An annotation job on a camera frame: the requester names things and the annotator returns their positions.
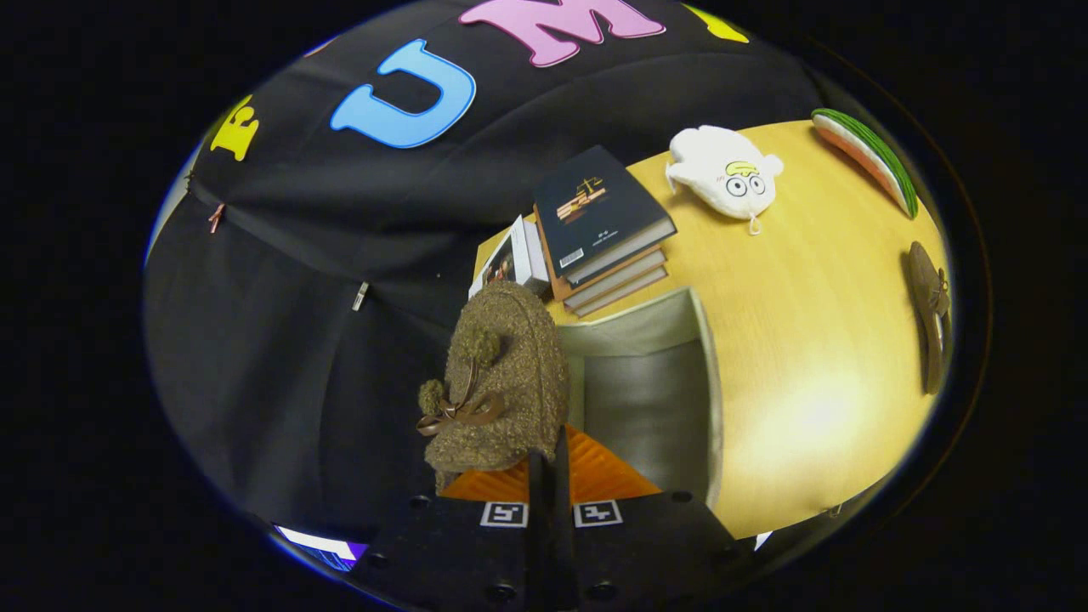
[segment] blue letter u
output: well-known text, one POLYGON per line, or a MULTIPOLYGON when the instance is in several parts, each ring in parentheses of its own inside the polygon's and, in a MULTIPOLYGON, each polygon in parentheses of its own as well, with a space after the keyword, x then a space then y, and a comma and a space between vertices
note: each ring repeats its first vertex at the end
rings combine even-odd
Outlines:
POLYGON ((398 149, 418 147, 449 130, 472 105, 475 79, 457 64, 426 52, 425 45, 426 40, 417 38, 397 49, 378 66, 378 74, 403 70, 430 82, 441 93, 433 107, 419 114, 407 113, 375 98, 374 88, 363 85, 336 107, 329 125, 333 130, 350 127, 398 149))

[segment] light wood tabletop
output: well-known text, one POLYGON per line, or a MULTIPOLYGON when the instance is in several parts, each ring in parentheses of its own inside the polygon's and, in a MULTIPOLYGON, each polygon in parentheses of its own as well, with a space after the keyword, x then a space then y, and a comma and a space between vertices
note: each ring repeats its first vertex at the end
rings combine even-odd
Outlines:
MULTIPOLYGON (((744 538, 834 507, 904 457, 935 397, 923 389, 923 336, 905 264, 911 243, 922 243, 936 267, 949 267, 925 204, 907 218, 811 121, 740 132, 784 163, 778 195, 759 216, 762 234, 749 235, 746 220, 718 213, 682 185, 673 195, 665 179, 671 157, 663 152, 628 170, 677 225, 662 243, 668 278, 582 319, 558 302, 547 307, 557 325, 570 325, 695 289, 722 392, 724 463, 713 510, 744 538)), ((480 245, 477 271, 500 236, 480 245)), ((954 303, 954 286, 950 294, 954 303)))

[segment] brown fuzzy slipper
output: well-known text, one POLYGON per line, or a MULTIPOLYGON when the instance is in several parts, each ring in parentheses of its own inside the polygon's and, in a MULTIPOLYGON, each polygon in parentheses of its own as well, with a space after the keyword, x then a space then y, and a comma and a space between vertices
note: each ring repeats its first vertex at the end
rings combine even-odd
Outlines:
POLYGON ((926 330, 926 393, 937 393, 944 377, 945 338, 950 331, 949 286, 922 244, 911 244, 911 299, 926 330))
POLYGON ((434 436, 424 458, 436 489, 453 474, 512 467, 530 450, 554 460, 568 385, 555 322, 541 299, 507 281, 480 290, 457 321, 445 381, 420 388, 424 417, 416 427, 434 436))

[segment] white plush toy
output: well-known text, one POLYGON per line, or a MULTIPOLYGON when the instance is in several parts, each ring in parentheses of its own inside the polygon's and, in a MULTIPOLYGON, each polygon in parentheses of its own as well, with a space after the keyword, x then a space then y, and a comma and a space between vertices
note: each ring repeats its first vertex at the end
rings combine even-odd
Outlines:
POLYGON ((666 164, 665 178, 672 193, 673 181, 683 183, 719 212, 747 219, 753 236, 761 232, 756 216, 775 201, 775 176, 782 173, 782 160, 764 156, 737 132, 714 125, 681 131, 669 150, 676 163, 666 164))

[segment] orange ribbed surface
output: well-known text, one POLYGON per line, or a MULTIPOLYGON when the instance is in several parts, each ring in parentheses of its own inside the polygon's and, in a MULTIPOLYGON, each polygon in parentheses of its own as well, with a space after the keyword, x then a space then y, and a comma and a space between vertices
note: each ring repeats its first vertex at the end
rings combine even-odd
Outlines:
MULTIPOLYGON (((570 503, 622 500, 662 492, 608 449, 567 425, 570 503)), ((461 474, 442 497, 481 502, 529 503, 529 460, 503 472, 461 474)))

